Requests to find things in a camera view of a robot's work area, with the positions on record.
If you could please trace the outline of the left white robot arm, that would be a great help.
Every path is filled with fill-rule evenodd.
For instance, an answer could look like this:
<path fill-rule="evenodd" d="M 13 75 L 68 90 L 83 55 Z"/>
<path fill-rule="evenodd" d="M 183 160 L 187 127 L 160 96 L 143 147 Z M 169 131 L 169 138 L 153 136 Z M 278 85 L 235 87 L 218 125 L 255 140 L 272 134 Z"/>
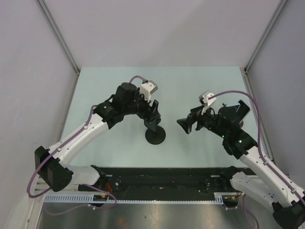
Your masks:
<path fill-rule="evenodd" d="M 48 148 L 38 147 L 34 152 L 36 171 L 49 189 L 59 192 L 69 184 L 88 184 L 96 191 L 103 189 L 105 178 L 97 167 L 72 167 L 70 163 L 91 141 L 123 121 L 127 115 L 137 115 L 143 120 L 148 143 L 161 144 L 166 133 L 159 126 L 159 103 L 151 100 L 157 89 L 157 84 L 152 81 L 145 81 L 140 87 L 122 83 L 115 94 L 91 107 L 87 121 L 77 130 Z"/>

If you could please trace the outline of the black smartphone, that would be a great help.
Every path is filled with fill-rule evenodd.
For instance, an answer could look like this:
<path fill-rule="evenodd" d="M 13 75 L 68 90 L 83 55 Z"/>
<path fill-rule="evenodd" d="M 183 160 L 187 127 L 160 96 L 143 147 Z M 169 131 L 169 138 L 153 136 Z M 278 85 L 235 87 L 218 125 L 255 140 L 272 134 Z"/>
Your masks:
<path fill-rule="evenodd" d="M 160 121 L 161 121 L 161 115 L 159 113 L 154 113 L 149 118 L 145 119 L 144 125 L 148 129 L 155 132 Z"/>

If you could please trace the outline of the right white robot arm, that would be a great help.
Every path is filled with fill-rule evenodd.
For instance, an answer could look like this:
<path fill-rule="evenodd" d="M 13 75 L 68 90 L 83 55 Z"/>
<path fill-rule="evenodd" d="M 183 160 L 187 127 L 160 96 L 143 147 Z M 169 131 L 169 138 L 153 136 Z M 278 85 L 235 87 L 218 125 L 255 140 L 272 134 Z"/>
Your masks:
<path fill-rule="evenodd" d="M 248 166 L 261 180 L 257 182 L 244 172 L 231 166 L 220 179 L 224 191 L 233 189 L 243 192 L 268 209 L 276 223 L 283 229 L 297 229 L 305 222 L 305 190 L 285 175 L 269 158 L 259 152 L 259 144 L 241 128 L 250 107 L 242 100 L 234 105 L 224 105 L 217 114 L 204 105 L 193 108 L 186 118 L 177 123 L 189 134 L 193 124 L 223 139 L 222 145 Z"/>

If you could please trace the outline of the black phone stand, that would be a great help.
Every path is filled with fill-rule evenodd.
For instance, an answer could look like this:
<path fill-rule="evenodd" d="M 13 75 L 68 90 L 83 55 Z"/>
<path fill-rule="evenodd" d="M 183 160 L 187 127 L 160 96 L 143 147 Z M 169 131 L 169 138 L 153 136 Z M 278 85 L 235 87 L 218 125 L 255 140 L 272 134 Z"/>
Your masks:
<path fill-rule="evenodd" d="M 164 142 L 166 138 L 166 132 L 161 126 L 157 126 L 156 131 L 147 129 L 145 132 L 145 139 L 152 145 L 159 145 Z"/>

